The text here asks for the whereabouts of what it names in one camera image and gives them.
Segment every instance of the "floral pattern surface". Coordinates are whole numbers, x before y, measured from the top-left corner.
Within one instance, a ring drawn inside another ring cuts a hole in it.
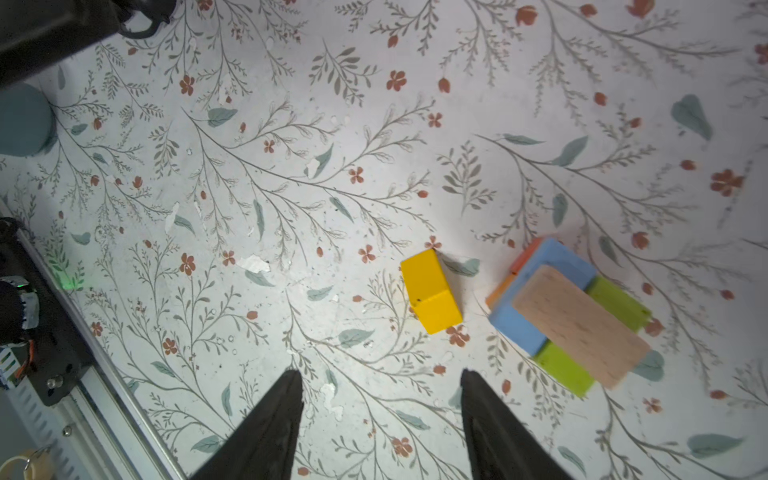
[[[28,80],[57,137],[0,193],[187,473],[293,368],[296,478],[469,478],[470,368],[574,478],[766,478],[767,26],[767,0],[180,0]],[[541,235],[654,312],[612,391],[488,323]],[[433,336],[398,271],[424,248],[464,315]]]

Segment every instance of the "blue block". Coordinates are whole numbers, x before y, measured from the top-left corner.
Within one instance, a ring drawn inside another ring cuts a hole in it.
[[[512,300],[542,265],[554,267],[582,290],[586,289],[598,274],[592,265],[571,252],[555,238],[548,238],[541,243],[488,317],[499,332],[517,343],[530,356],[538,353],[547,341],[547,337],[515,310]]]

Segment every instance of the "green block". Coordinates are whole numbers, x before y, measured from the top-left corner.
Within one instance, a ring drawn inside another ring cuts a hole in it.
[[[637,333],[650,321],[650,310],[627,295],[610,280],[596,276],[585,290],[595,302]],[[594,379],[562,348],[547,340],[533,357],[553,379],[560,382],[574,395],[583,397],[592,387]]]

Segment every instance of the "printed flower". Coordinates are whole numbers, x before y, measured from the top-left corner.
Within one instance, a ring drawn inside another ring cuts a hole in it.
[[[187,94],[190,97],[192,96],[192,92],[194,91],[194,88],[192,88],[192,85],[194,85],[194,78],[189,75],[184,75],[184,78],[179,81],[179,85],[181,86],[181,94]]]
[[[407,82],[406,73],[404,71],[392,70],[389,72],[389,80],[386,82],[386,89],[400,91],[403,85]]]
[[[579,7],[579,11],[583,16],[587,18],[590,18],[592,15],[598,14],[598,10],[591,3],[587,3]]]
[[[166,355],[170,355],[171,353],[176,353],[179,351],[178,348],[176,348],[176,340],[171,340],[166,338],[163,342],[163,350],[165,350]]]
[[[710,188],[713,191],[720,192],[724,197],[730,197],[734,188],[741,188],[744,183],[744,177],[734,177],[733,170],[726,168],[720,173],[712,174],[712,184]]]
[[[645,250],[648,248],[648,245],[650,244],[650,240],[648,240],[648,234],[645,232],[637,232],[634,235],[632,235],[632,246],[635,248],[639,248],[640,250]]]
[[[469,341],[469,335],[467,335],[466,333],[462,333],[463,329],[464,329],[463,325],[459,325],[458,329],[453,326],[448,327],[445,333],[448,333],[448,335],[451,337],[450,338],[451,345],[458,345],[463,347]]]
[[[757,53],[757,63],[761,65],[768,63],[768,43],[755,45],[755,53]]]
[[[409,444],[409,440],[406,438],[403,438],[402,440],[392,439],[392,446],[395,447],[395,454],[400,455],[401,457],[408,458],[408,455],[413,452],[413,447]]]
[[[441,78],[440,81],[437,82],[437,88],[444,94],[451,93],[451,82],[448,81],[447,78]]]
[[[664,410],[661,408],[661,401],[659,399],[650,399],[650,401],[643,399],[643,405],[646,406],[645,411],[648,413],[659,413]]]
[[[653,319],[645,326],[645,333],[652,337],[659,336],[664,331],[664,325],[661,324],[659,319]]]
[[[373,247],[371,247],[370,245],[366,245],[366,249],[365,250],[363,250],[362,248],[360,250],[357,250],[357,253],[362,255],[362,262],[363,263],[368,263],[368,260],[370,260],[370,261],[376,260],[376,255],[371,253],[371,250],[373,250]]]
[[[654,6],[656,6],[656,0],[633,0],[632,6],[627,6],[627,11],[634,17],[645,18]]]
[[[179,267],[179,271],[186,273],[187,275],[192,275],[192,272],[194,272],[195,266],[194,266],[194,257],[187,256],[186,253],[181,254],[181,266]]]
[[[442,124],[440,123],[440,119],[442,118],[442,114],[429,114],[427,115],[427,118],[429,119],[429,126],[430,127],[442,127]]]
[[[520,26],[521,23],[533,25],[533,22],[536,21],[536,17],[538,17],[536,7],[533,5],[526,5],[525,7],[518,8],[518,13],[515,15],[515,21],[518,23],[518,26]]]
[[[362,173],[362,167],[357,167],[357,170],[355,170],[354,168],[349,170],[349,174],[352,175],[349,181],[351,181],[353,184],[357,182],[362,183],[363,181],[365,181],[365,179],[360,177],[361,173]]]
[[[442,243],[435,242],[437,240],[437,237],[434,235],[429,236],[429,242],[424,242],[424,248],[440,248],[442,247]]]
[[[230,265],[230,264],[231,265],[235,264],[234,254],[235,253],[232,250],[230,250],[228,252],[224,252],[224,262],[223,262],[224,266],[227,266],[227,265]]]

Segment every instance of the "teal leaf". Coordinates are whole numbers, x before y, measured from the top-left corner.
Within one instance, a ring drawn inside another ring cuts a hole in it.
[[[264,210],[261,204],[253,199],[253,208],[256,209],[256,226],[259,227],[259,241],[264,238]]]
[[[246,270],[245,277],[251,282],[254,282],[256,285],[274,286],[272,283],[269,283],[266,278],[264,278],[264,272],[254,273],[250,270]]]
[[[569,141],[563,147],[563,151],[560,153],[560,156],[552,161],[552,164],[558,165],[559,167],[567,167],[568,165],[574,163],[576,157],[578,157],[578,155],[584,151],[584,148],[587,146],[587,140],[589,140],[589,137],[581,137],[577,138],[576,140]]]
[[[658,382],[664,378],[664,357],[656,350],[651,350],[645,358],[634,367],[632,373],[650,380],[651,382]]]
[[[429,425],[425,424],[419,417],[400,412],[399,410],[395,410],[395,413],[403,422],[407,423],[414,429],[429,430]]]
[[[310,301],[312,302],[322,300],[328,296],[328,293],[331,291],[332,288],[333,288],[333,285],[327,286],[325,288],[321,288],[320,290],[310,290],[306,293],[306,297],[310,299]]]
[[[563,194],[557,194],[552,199],[552,221],[556,227],[563,223],[565,212],[568,211],[568,199]]]
[[[197,450],[202,453],[215,453],[221,447],[221,439],[218,435],[211,435],[192,445],[191,450]]]
[[[85,131],[86,128],[88,128],[88,124],[77,124],[70,129],[70,132],[73,135],[79,135],[83,133],[83,131]]]
[[[462,407],[462,387],[459,386],[456,389],[456,393],[448,400],[448,406],[452,409],[459,410]]]
[[[227,385],[227,387],[221,393],[221,405],[224,407],[224,412],[228,416],[232,416],[232,405],[230,404],[231,396],[232,396],[232,392],[230,391],[230,386]]]
[[[688,448],[694,458],[709,458],[741,445],[744,439],[735,439],[719,433],[694,435],[688,439]]]
[[[317,157],[315,157],[315,160],[317,160],[317,170],[315,170],[315,174],[312,176],[312,178],[317,178],[318,175],[320,175],[320,172],[323,171],[323,169],[326,167],[328,162],[331,160],[331,152],[333,151],[333,144],[331,144],[331,148],[328,149],[328,151],[324,154],[320,154]],[[310,175],[310,169],[305,168],[304,174],[308,177]]]
[[[512,142],[515,145],[536,145],[544,143],[543,141],[534,140],[533,138],[526,137],[525,135],[505,134],[504,139],[508,142]]]
[[[339,334],[339,344],[348,349],[350,346],[358,345],[373,334],[373,330],[348,329]]]
[[[64,78],[64,70],[61,69],[61,65],[58,66],[58,89],[64,90],[64,87],[67,85],[67,79]]]
[[[176,378],[173,372],[168,368],[168,366],[162,362],[152,362],[152,366],[157,369],[158,372],[163,373],[168,376],[172,376]]]
[[[614,250],[614,243],[613,241],[606,237],[605,235],[598,238],[598,245],[600,245],[600,250],[605,253],[605,256],[610,258],[614,261],[618,266],[621,266],[619,263],[619,260],[616,258],[616,251]]]
[[[70,233],[70,235],[72,235],[72,239],[80,245],[88,245],[91,242],[91,232],[81,233],[80,235]]]
[[[560,455],[563,455],[563,458],[576,465],[584,476],[587,475],[587,470],[584,469],[584,462],[581,461],[581,458],[578,458],[578,455],[565,447],[558,447],[558,452],[560,452]]]
[[[339,383],[336,381],[336,376],[328,369],[326,370],[326,378],[328,379],[328,383],[333,384],[333,396],[336,396],[336,394],[339,393]]]
[[[211,108],[208,111],[208,126],[219,127],[224,125],[236,113],[236,108]]]
[[[177,215],[176,219],[174,220],[174,223],[179,227],[186,228],[187,230],[192,232],[192,234],[194,235],[194,230],[192,229],[192,223],[190,223],[190,221],[187,220],[186,218],[182,217],[181,215]]]
[[[712,139],[712,125],[707,121],[704,115],[704,109],[696,95],[688,94],[682,100],[676,101],[672,105],[672,118],[678,124],[688,127],[701,135],[704,140]]]
[[[349,214],[349,210],[344,207],[344,205],[341,203],[341,201],[336,197],[331,197],[331,203],[333,204],[336,209],[341,212],[342,215],[349,218],[353,223],[355,222],[352,220],[352,215]]]
[[[49,151],[53,150],[53,147],[55,147],[57,143],[58,143],[58,133],[54,129],[51,132],[51,136],[48,137],[48,139],[43,144],[43,148],[41,150],[43,150],[44,154],[47,154]]]
[[[471,258],[464,263],[454,262],[453,260],[443,258],[442,262],[446,267],[448,267],[448,270],[451,270],[453,273],[457,273],[458,275],[475,276],[480,270],[480,260],[476,258]]]

